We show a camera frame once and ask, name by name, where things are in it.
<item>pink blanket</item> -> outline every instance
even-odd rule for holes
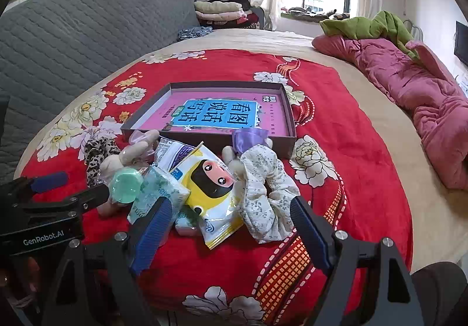
[[[468,190],[468,101],[443,63],[420,42],[410,41],[423,67],[390,41],[350,40],[320,35],[312,45],[321,53],[353,63],[388,99],[405,109],[423,147],[447,188]]]

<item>purple scrunchie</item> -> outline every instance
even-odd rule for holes
[[[233,131],[233,149],[242,154],[256,145],[268,146],[266,138],[268,131],[261,128],[240,128]]]

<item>gray quilted headboard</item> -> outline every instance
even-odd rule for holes
[[[197,26],[193,0],[28,0],[0,17],[0,94],[11,96],[0,182],[74,98]]]

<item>green blanket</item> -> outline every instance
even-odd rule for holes
[[[398,16],[385,10],[378,12],[373,20],[366,17],[354,17],[343,21],[323,20],[320,26],[329,37],[340,34],[349,39],[386,38],[411,59],[418,59],[417,54],[405,47],[406,42],[413,39],[410,32],[406,30]]]

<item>white flower print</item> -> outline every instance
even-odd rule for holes
[[[70,146],[75,149],[80,148],[78,159],[83,161],[85,159],[85,145],[89,140],[99,140],[102,137],[115,139],[118,134],[122,134],[118,123],[113,117],[106,116],[104,120],[99,122],[98,126],[89,126],[81,134],[73,137],[70,141]]]
[[[226,293],[219,286],[208,288],[204,298],[187,296],[182,305],[192,314],[214,315],[235,325],[265,325],[261,321],[265,312],[254,297],[239,296],[228,304]]]
[[[288,95],[289,103],[292,105],[300,105],[300,102],[303,102],[306,99],[304,91],[293,91],[293,87],[285,87],[286,94]]]
[[[60,120],[45,135],[36,150],[37,161],[47,161],[49,158],[57,157],[59,150],[65,150],[70,146],[70,140],[74,135],[81,133],[80,127],[69,127],[69,123]]]
[[[302,184],[319,187],[328,176],[338,180],[333,163],[328,160],[317,141],[307,134],[296,141],[289,163],[296,170],[294,178]]]
[[[171,59],[170,55],[147,55],[141,61],[147,65],[152,65],[153,63],[164,63],[168,59]]]
[[[282,58],[283,58],[286,62],[292,62],[293,60],[297,60],[297,58],[292,58],[291,56],[282,56]]]
[[[101,117],[102,110],[106,108],[108,97],[106,91],[101,91],[88,98],[83,104],[73,108],[70,113],[62,117],[62,121],[68,123],[70,128],[92,126],[93,121]]]
[[[173,56],[171,56],[171,59],[177,58],[178,60],[183,60],[183,59],[193,58],[194,56],[199,56],[199,55],[203,55],[203,54],[204,54],[204,51],[202,51],[202,52],[181,52],[179,54],[174,54]]]
[[[254,80],[266,83],[281,83],[284,86],[288,84],[288,80],[280,73],[268,73],[265,71],[261,73],[255,73]]]
[[[132,104],[134,102],[139,102],[144,98],[144,93],[146,89],[132,87],[126,88],[122,92],[119,92],[115,97],[113,103],[117,105]]]

